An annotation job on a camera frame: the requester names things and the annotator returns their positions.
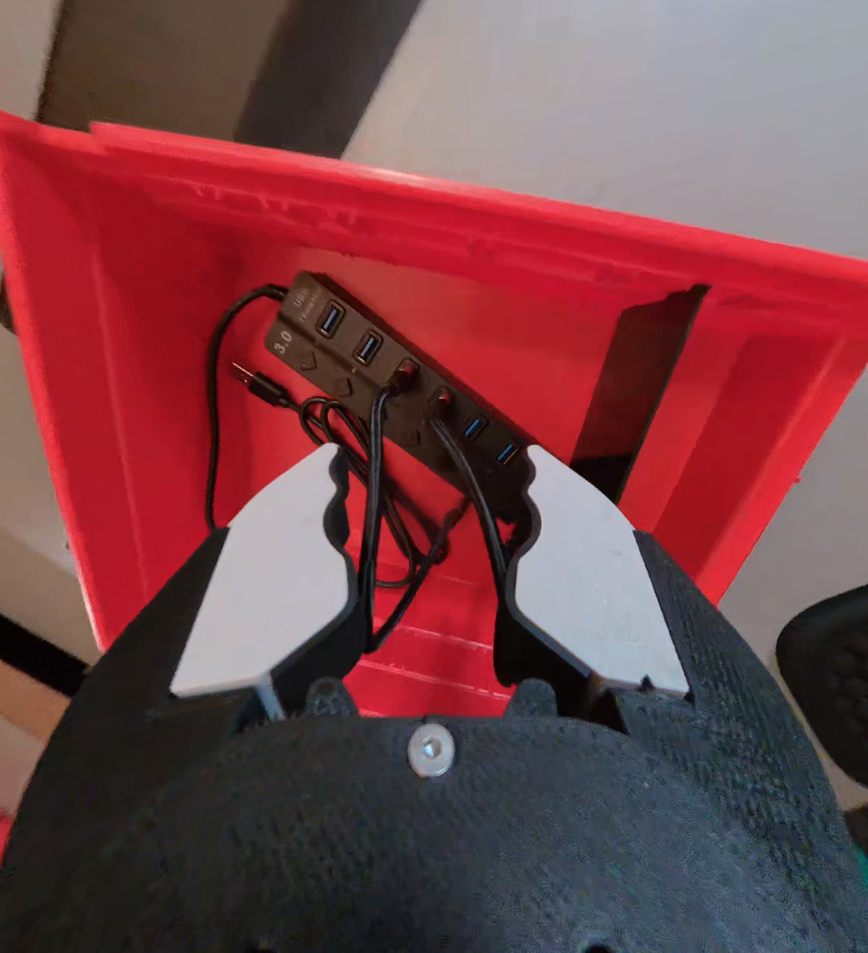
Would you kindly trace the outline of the black divider of red bin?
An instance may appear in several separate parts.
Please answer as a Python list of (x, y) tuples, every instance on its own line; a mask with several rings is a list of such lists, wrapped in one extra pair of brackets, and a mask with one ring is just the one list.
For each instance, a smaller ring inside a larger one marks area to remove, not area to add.
[(570, 468), (619, 503), (691, 328), (706, 284), (618, 316)]

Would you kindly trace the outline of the small red plastic bin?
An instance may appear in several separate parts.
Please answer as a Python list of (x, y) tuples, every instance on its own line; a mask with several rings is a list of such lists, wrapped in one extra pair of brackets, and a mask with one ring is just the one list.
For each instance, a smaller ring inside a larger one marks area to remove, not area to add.
[[(710, 287), (619, 503), (716, 603), (868, 364), (868, 261), (341, 161), (0, 112), (0, 253), (35, 412), (97, 639), (175, 672), (178, 572), (322, 445), (348, 459), (346, 550), (366, 639), (345, 676), (370, 714), (499, 712), (504, 591), (527, 514), (459, 490), (265, 347), (318, 272), (570, 468), (630, 307)], [(559, 711), (622, 690), (591, 677)], [(202, 700), (215, 695), (179, 698)], [(304, 700), (261, 700), (288, 714)]]

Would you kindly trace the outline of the black multi-port usb hub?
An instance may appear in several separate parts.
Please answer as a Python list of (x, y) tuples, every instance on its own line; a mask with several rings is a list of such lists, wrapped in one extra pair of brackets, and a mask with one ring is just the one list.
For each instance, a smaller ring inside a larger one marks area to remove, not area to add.
[(415, 366), (407, 391), (385, 405), (386, 437), (460, 490), (461, 476), (427, 424), (440, 395), (449, 395), (448, 428), (464, 449), (494, 517), (514, 523), (525, 516), (524, 451), (533, 439), (327, 275), (296, 273), (264, 343), (294, 372), (363, 420), (395, 371)]

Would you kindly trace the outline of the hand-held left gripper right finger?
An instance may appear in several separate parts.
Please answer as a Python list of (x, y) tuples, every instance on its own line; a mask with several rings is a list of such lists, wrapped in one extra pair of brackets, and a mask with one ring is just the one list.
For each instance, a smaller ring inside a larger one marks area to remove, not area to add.
[(648, 683), (673, 697), (689, 684), (633, 525), (592, 483), (537, 445), (523, 498), (528, 535), (504, 591), (504, 682), (537, 678), (559, 698)]

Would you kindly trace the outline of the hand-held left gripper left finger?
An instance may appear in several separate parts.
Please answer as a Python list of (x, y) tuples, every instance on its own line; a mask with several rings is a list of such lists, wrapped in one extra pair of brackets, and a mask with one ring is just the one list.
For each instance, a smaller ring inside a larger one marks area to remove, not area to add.
[(346, 550), (345, 450), (328, 443), (253, 496), (178, 572), (189, 611), (169, 683), (178, 698), (253, 689), (305, 700), (360, 657), (365, 612)]

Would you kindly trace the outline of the black wrist rest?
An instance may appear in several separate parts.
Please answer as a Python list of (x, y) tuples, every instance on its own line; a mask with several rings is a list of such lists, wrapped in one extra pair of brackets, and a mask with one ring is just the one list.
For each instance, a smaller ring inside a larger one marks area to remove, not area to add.
[(868, 584), (793, 617), (777, 639), (776, 658), (823, 750), (868, 788)]

